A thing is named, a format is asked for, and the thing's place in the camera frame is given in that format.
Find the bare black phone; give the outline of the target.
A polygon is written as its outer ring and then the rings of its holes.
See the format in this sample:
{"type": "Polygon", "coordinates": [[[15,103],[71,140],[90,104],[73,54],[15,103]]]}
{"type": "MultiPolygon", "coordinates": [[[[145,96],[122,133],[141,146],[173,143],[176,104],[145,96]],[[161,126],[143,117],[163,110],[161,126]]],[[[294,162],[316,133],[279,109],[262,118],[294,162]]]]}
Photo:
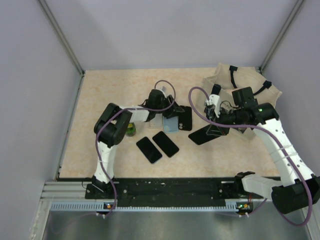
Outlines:
{"type": "Polygon", "coordinates": [[[158,160],[160,160],[163,157],[161,152],[146,136],[137,141],[136,146],[139,148],[139,150],[151,164],[155,164],[158,160]]]}
{"type": "Polygon", "coordinates": [[[168,158],[173,157],[180,150],[179,147],[163,131],[160,131],[154,135],[152,140],[168,158]]]}
{"type": "Polygon", "coordinates": [[[208,143],[208,142],[210,142],[216,138],[219,138],[219,137],[206,135],[205,126],[188,135],[188,138],[198,146],[203,145],[205,143],[208,143]]]}

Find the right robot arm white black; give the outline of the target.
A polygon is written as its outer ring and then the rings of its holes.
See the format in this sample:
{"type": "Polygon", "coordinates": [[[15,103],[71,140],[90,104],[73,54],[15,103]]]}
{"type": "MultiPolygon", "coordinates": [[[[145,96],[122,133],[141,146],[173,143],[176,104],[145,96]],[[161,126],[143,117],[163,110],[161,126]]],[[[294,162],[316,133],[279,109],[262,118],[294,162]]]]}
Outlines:
{"type": "Polygon", "coordinates": [[[235,107],[226,110],[218,94],[207,95],[205,114],[217,123],[214,134],[227,135],[226,125],[248,126],[263,142],[280,175],[279,180],[262,177],[254,172],[240,172],[233,185],[239,198],[250,193],[271,199],[282,214],[316,204],[320,199],[320,178],[302,161],[287,137],[275,108],[268,102],[258,103],[251,87],[232,92],[235,107]]]}

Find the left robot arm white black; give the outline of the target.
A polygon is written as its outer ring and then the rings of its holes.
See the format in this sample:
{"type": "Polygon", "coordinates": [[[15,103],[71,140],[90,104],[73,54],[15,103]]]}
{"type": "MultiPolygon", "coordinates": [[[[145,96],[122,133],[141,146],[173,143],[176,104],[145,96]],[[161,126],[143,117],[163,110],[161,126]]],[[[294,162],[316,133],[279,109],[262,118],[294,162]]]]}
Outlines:
{"type": "Polygon", "coordinates": [[[114,191],[114,162],[117,146],[124,139],[129,124],[150,122],[156,115],[170,119],[183,113],[175,101],[175,95],[167,95],[161,89],[152,89],[148,98],[132,107],[109,103],[94,126],[97,167],[92,185],[102,198],[109,198],[114,191]]]}

